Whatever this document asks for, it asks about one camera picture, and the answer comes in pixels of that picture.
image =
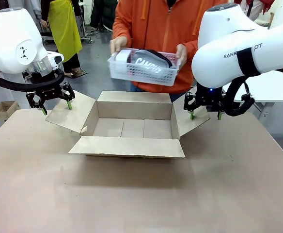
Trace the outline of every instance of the plastic basket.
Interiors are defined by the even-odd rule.
[[[137,49],[131,50],[131,60]],[[110,76],[113,79],[122,79],[128,81],[135,81],[141,83],[152,83],[164,86],[173,86],[175,82],[176,75],[179,70],[180,61],[176,58],[174,53],[160,52],[163,56],[168,58],[171,62],[176,64],[176,68],[162,68],[160,67],[160,72],[155,73],[152,67],[140,66],[133,63],[125,63],[115,61],[116,53],[111,56],[108,60]]]

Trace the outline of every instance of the cardboard box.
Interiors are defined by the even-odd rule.
[[[0,102],[0,120],[7,120],[18,109],[20,106],[16,101]]]
[[[210,119],[200,107],[191,120],[184,96],[171,103],[162,93],[103,91],[98,100],[75,94],[72,110],[61,100],[46,118],[80,134],[69,153],[184,158],[180,137]]]

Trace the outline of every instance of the black shirt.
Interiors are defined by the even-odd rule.
[[[41,19],[46,21],[48,19],[49,15],[49,8],[50,8],[50,2],[54,0],[41,0]],[[78,4],[78,0],[72,0],[72,4],[74,7],[75,15],[80,16],[80,7]]]
[[[167,5],[171,8],[175,4],[176,0],[167,0]]]

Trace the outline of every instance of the person's right hand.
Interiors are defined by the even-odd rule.
[[[44,28],[47,28],[47,27],[48,27],[47,21],[41,19],[40,22],[41,22],[41,25],[42,25]]]
[[[125,36],[118,36],[110,41],[110,52],[119,52],[121,49],[125,48],[127,45],[127,38]]]

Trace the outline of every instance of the orange hoodie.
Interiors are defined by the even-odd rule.
[[[187,63],[173,86],[148,83],[134,85],[148,92],[183,93],[193,83],[191,62],[197,50],[204,12],[228,0],[177,0],[169,9],[166,0],[120,0],[116,8],[113,38],[126,36],[128,47],[176,53],[176,46],[187,47]]]

